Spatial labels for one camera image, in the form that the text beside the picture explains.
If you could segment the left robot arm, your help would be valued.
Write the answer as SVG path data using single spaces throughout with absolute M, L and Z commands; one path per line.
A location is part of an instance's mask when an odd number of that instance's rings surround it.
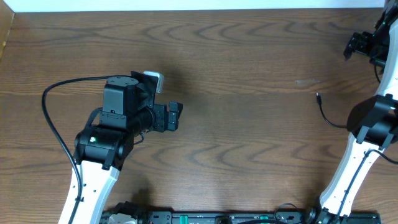
M 99 223 L 105 203 L 127 156 L 145 132 L 176 131 L 181 103 L 155 103 L 164 76 L 132 72 L 107 78 L 103 105 L 93 110 L 75 138 L 72 175 L 60 223 Z

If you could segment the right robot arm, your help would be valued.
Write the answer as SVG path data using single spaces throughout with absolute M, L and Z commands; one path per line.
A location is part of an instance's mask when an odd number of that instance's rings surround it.
M 381 67 L 375 95 L 357 104 L 344 128 L 349 132 L 343 158 L 328 187 L 319 197 L 320 208 L 307 223 L 345 223 L 353 200 L 368 171 L 384 150 L 397 142 L 397 0 L 386 1 L 373 33 L 355 32 L 343 55 L 369 57 Z

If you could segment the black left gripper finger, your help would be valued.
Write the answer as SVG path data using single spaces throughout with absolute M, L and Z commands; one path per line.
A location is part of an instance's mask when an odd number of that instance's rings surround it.
M 183 110 L 183 104 L 176 102 L 176 101 L 170 101 L 169 102 L 169 111 L 173 113 L 180 114 Z
M 176 131 L 178 129 L 179 124 L 179 114 L 177 112 L 170 111 L 169 118 L 167 123 L 168 131 Z

